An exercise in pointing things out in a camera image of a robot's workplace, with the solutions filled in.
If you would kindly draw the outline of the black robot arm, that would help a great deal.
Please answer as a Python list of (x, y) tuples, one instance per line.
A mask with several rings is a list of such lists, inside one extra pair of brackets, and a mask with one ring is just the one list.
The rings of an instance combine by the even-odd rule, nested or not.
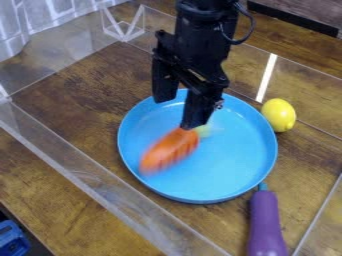
[(238, 18), (250, 13), (239, 0), (176, 0), (175, 32), (155, 32), (152, 97), (158, 103), (187, 88), (180, 127), (194, 129), (222, 108), (230, 80), (222, 69), (230, 48), (246, 39), (234, 37)]

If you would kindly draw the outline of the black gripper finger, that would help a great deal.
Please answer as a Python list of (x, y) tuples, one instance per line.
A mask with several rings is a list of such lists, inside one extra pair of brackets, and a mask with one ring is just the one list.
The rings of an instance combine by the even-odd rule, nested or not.
[(198, 93), (194, 89), (187, 89), (183, 116), (180, 127), (191, 130), (206, 125), (217, 109), (223, 107), (223, 88), (210, 86), (207, 91)]
[(156, 103), (163, 103), (176, 97), (179, 79), (174, 68), (160, 59), (152, 59), (152, 97)]

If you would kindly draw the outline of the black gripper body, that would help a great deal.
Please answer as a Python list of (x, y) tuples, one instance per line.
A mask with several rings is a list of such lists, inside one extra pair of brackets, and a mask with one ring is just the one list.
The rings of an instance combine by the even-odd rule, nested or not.
[(198, 93), (210, 86), (225, 89), (230, 81), (222, 62), (237, 44), (237, 7), (178, 6), (176, 11), (175, 32), (155, 32), (158, 43), (152, 59), (171, 65), (179, 84)]

